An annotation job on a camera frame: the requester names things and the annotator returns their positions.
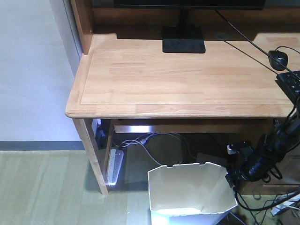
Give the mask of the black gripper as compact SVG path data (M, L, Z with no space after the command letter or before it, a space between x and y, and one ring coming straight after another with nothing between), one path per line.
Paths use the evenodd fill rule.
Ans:
M271 151L255 150L242 164L240 172L229 172L225 178L231 188L238 188L240 179L250 182L265 179L276 163L274 159Z

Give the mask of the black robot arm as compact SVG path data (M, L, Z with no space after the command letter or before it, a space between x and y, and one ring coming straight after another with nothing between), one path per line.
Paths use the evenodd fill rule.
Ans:
M243 162L238 169L231 169L225 176L230 187L237 187L240 181L259 181L269 183L271 176L283 178L276 164L286 153L300 144L300 98L297 97L292 111L285 121L274 120L274 130L261 136L257 147L251 142L242 141L227 145L229 155L239 153Z

